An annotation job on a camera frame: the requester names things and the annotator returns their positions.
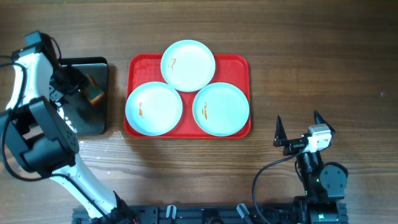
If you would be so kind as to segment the black water tray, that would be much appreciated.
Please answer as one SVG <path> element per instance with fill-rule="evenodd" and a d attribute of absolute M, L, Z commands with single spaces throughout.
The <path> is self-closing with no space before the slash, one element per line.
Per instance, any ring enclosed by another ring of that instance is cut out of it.
<path fill-rule="evenodd" d="M 99 88 L 104 91 L 104 97 L 95 105 L 91 105 L 79 90 L 75 94 L 65 97 L 68 103 L 58 108 L 58 114 L 79 136 L 103 134 L 106 129 L 108 104 L 109 68 L 107 60 L 103 57 L 63 58 L 60 60 L 60 64 L 63 67 L 70 64 L 84 75 L 90 75 Z"/>

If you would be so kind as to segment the light blue plate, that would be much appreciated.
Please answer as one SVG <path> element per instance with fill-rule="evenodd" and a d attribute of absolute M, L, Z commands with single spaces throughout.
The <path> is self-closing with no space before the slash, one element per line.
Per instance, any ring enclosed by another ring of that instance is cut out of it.
<path fill-rule="evenodd" d="M 250 115 L 249 101 L 236 86 L 216 82 L 202 88 L 192 104 L 193 118 L 206 133 L 226 137 L 239 132 Z"/>
<path fill-rule="evenodd" d="M 180 40 L 162 55 L 160 71 L 164 80 L 183 92 L 194 92 L 212 80 L 216 69 L 211 50 L 196 40 Z"/>
<path fill-rule="evenodd" d="M 148 82 L 135 88 L 125 106 L 127 123 L 146 136 L 160 136 L 171 131 L 182 117 L 179 93 L 163 82 Z"/>

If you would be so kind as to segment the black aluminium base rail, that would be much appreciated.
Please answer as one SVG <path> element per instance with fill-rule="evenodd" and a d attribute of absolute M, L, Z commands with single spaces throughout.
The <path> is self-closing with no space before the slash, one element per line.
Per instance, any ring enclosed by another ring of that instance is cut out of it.
<path fill-rule="evenodd" d="M 235 207 L 131 206 L 139 223 L 262 223 L 255 208 L 241 203 Z M 323 205 L 316 208 L 295 207 L 289 203 L 269 205 L 264 216 L 269 223 L 348 223 L 346 205 Z"/>

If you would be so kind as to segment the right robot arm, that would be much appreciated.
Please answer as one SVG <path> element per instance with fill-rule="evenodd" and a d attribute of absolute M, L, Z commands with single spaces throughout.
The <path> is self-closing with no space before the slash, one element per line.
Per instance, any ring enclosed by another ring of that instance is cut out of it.
<path fill-rule="evenodd" d="M 277 118 L 273 145 L 283 147 L 284 156 L 295 157 L 295 171 L 303 184 L 304 196 L 292 203 L 278 203 L 267 212 L 272 223 L 348 223 L 345 198 L 348 170 L 337 162 L 323 162 L 321 152 L 331 146 L 336 131 L 314 111 L 315 124 L 301 138 L 288 139 Z"/>

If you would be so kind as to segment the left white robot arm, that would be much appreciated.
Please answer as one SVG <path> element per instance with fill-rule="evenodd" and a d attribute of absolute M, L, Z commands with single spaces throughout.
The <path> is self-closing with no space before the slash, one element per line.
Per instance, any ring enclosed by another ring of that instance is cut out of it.
<path fill-rule="evenodd" d="M 11 152 L 37 180 L 62 185 L 86 209 L 91 223 L 138 223 L 139 217 L 103 185 L 83 162 L 74 131 L 58 109 L 78 95 L 90 112 L 106 93 L 109 68 L 103 57 L 63 58 L 55 39 L 35 31 L 8 56 L 14 89 L 1 114 L 1 159 Z"/>

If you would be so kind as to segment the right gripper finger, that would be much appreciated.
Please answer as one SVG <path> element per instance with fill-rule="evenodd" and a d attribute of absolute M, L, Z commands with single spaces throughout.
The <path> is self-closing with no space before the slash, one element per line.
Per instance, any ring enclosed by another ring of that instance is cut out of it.
<path fill-rule="evenodd" d="M 281 147 L 285 146 L 286 144 L 287 144 L 287 136 L 282 124 L 282 120 L 280 116 L 277 116 L 273 146 Z"/>
<path fill-rule="evenodd" d="M 326 120 L 323 119 L 323 117 L 321 116 L 321 114 L 317 110 L 315 110 L 313 112 L 313 116 L 314 116 L 315 124 L 325 124 L 330 129 L 331 134 L 335 134 L 336 133 L 335 129 Z"/>

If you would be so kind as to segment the orange green sponge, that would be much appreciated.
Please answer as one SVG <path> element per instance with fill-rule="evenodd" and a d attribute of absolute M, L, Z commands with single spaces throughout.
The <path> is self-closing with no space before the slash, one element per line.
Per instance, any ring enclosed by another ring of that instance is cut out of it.
<path fill-rule="evenodd" d="M 86 75 L 86 77 L 88 79 L 88 82 L 81 89 L 81 92 L 91 105 L 95 105 L 104 97 L 104 91 L 99 88 L 99 86 L 90 75 Z"/>

